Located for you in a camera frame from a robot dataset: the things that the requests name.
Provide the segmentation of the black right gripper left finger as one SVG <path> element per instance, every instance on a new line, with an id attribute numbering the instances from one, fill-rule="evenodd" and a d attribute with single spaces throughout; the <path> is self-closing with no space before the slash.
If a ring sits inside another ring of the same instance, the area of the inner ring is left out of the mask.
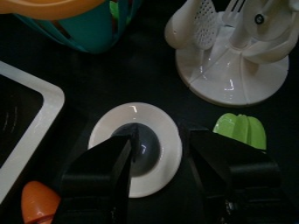
<path id="1" fill-rule="evenodd" d="M 113 136 L 71 163 L 61 182 L 54 224 L 127 224 L 133 146 Z"/>

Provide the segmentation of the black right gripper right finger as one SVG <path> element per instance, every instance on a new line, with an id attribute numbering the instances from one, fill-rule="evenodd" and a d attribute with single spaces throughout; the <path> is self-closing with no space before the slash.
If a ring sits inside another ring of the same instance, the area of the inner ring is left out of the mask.
<path id="1" fill-rule="evenodd" d="M 207 130 L 190 134 L 190 162 L 207 224 L 292 224 L 272 157 Z"/>

